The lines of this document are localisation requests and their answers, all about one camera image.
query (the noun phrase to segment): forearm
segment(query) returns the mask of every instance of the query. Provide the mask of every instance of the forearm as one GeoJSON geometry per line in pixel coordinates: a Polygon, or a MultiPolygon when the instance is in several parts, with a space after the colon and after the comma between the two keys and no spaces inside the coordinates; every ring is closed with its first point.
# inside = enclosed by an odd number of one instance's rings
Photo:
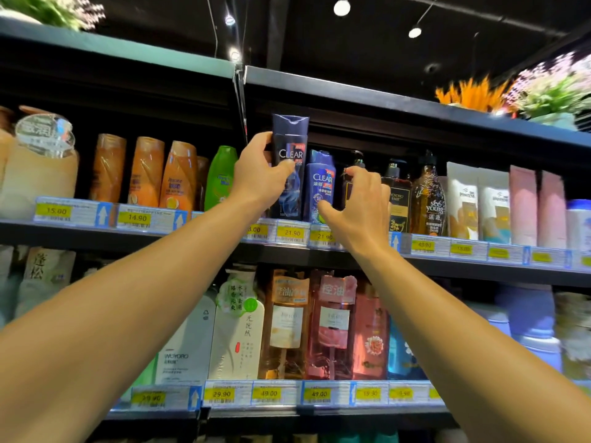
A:
{"type": "Polygon", "coordinates": [[[230,198],[6,327],[0,429],[47,438],[50,426],[56,442],[84,438],[198,303],[255,210],[230,198]]]}
{"type": "Polygon", "coordinates": [[[574,384],[395,250],[355,256],[470,441],[589,439],[591,401],[574,384]]]}

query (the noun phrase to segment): potted plant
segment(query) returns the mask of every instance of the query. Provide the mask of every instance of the potted plant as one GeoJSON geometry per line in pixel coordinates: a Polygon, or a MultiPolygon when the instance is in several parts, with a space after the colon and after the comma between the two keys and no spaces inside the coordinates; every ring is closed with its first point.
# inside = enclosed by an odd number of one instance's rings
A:
{"type": "Polygon", "coordinates": [[[441,104],[496,113],[505,102],[503,94],[508,84],[509,81],[505,81],[498,87],[492,88],[488,76],[480,82],[470,78],[469,81],[460,81],[458,87],[450,82],[447,92],[442,88],[437,88],[435,96],[441,104]]]}
{"type": "Polygon", "coordinates": [[[94,29],[105,18],[102,5],[88,0],[0,0],[0,18],[59,26],[94,29]]]}
{"type": "Polygon", "coordinates": [[[517,76],[505,96],[511,111],[536,123],[577,130],[574,117],[591,108],[591,56],[573,62],[573,53],[558,56],[517,76]]]}

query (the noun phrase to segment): green shampoo bottle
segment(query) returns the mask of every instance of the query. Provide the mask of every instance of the green shampoo bottle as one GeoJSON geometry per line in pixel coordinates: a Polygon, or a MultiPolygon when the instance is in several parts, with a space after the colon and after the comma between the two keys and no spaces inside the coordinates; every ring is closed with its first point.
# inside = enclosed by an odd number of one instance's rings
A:
{"type": "Polygon", "coordinates": [[[207,174],[205,204],[207,211],[226,200],[234,181],[234,164],[238,161],[236,149],[231,146],[220,146],[213,158],[207,174]]]}

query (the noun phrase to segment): yellow price label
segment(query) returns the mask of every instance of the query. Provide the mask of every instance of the yellow price label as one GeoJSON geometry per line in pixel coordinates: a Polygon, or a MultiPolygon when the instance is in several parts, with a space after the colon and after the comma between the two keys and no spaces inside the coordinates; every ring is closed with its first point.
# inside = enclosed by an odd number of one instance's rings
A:
{"type": "Polygon", "coordinates": [[[131,213],[130,211],[121,211],[117,218],[117,222],[120,224],[148,226],[151,221],[152,215],[150,213],[131,213]]]}
{"type": "Polygon", "coordinates": [[[410,387],[394,387],[390,389],[390,399],[403,399],[410,401],[414,397],[414,392],[410,387]]]}
{"type": "Polygon", "coordinates": [[[277,227],[277,237],[279,238],[299,238],[303,239],[306,236],[306,231],[304,229],[299,229],[297,227],[285,227],[280,225],[277,227]]]}
{"type": "Polygon", "coordinates": [[[213,403],[233,403],[235,395],[234,387],[210,387],[205,389],[203,400],[213,403]]]}
{"type": "Polygon", "coordinates": [[[449,251],[458,255],[471,255],[472,247],[474,246],[469,244],[452,244],[449,251]]]}
{"type": "Polygon", "coordinates": [[[379,387],[362,387],[355,393],[357,401],[380,401],[382,399],[382,389],[379,387]]]}
{"type": "Polygon", "coordinates": [[[253,224],[248,227],[247,234],[257,234],[262,236],[269,236],[269,225],[266,224],[253,224]]]}
{"type": "Polygon", "coordinates": [[[311,403],[329,403],[331,389],[308,387],[304,389],[304,401],[311,403]]]}
{"type": "Polygon", "coordinates": [[[547,252],[532,252],[531,259],[537,263],[551,263],[552,255],[547,252]]]}
{"type": "Polygon", "coordinates": [[[435,387],[429,387],[429,399],[441,399],[435,387]]]}
{"type": "Polygon", "coordinates": [[[38,216],[70,218],[72,207],[70,205],[37,204],[35,214],[38,216]]]}
{"type": "Polygon", "coordinates": [[[498,247],[489,247],[488,256],[490,258],[509,259],[509,251],[507,249],[499,249],[498,247]]]}
{"type": "Polygon", "coordinates": [[[310,231],[310,241],[323,243],[336,243],[332,231],[312,230],[310,231]]]}
{"type": "Polygon", "coordinates": [[[134,392],[131,403],[140,408],[162,408],[166,404],[166,392],[134,392]]]}
{"type": "Polygon", "coordinates": [[[423,241],[419,239],[413,239],[412,250],[423,250],[425,252],[435,252],[435,241],[423,241]]]}
{"type": "Polygon", "coordinates": [[[279,402],[281,401],[281,387],[255,387],[252,390],[252,399],[279,402]]]}

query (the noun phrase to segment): ceiling pipe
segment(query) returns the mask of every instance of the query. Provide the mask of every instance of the ceiling pipe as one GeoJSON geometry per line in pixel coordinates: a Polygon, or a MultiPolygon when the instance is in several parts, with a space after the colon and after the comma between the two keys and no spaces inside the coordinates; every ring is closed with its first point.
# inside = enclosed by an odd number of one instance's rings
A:
{"type": "Polygon", "coordinates": [[[505,23],[521,29],[528,29],[530,31],[540,32],[548,36],[553,37],[564,37],[567,35],[566,32],[559,31],[557,29],[546,28],[545,26],[535,25],[533,23],[522,22],[521,20],[514,20],[504,15],[489,14],[487,12],[480,12],[478,10],[470,9],[469,7],[452,5],[450,3],[441,2],[438,0],[408,0],[416,3],[422,3],[424,5],[437,6],[441,9],[452,10],[459,12],[460,14],[470,15],[473,17],[482,18],[491,22],[505,23]]]}

